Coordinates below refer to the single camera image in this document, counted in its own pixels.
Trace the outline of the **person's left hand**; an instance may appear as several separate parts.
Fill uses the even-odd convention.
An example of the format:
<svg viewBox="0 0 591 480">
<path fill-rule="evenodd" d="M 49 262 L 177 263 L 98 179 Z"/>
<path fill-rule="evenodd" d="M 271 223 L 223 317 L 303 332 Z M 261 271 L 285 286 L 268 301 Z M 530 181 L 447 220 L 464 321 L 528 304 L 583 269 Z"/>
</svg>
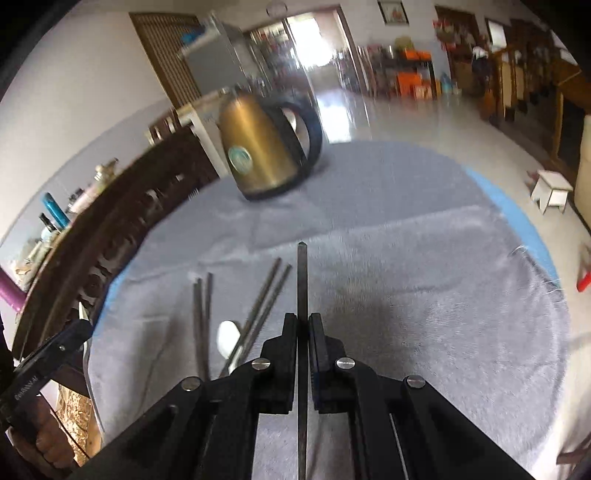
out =
<svg viewBox="0 0 591 480">
<path fill-rule="evenodd" d="M 18 453 L 41 474 L 60 479 L 60 470 L 74 466 L 74 453 L 67 436 L 52 415 L 48 403 L 40 396 L 28 405 L 27 416 L 37 431 L 34 442 L 10 427 L 8 436 Z"/>
</svg>

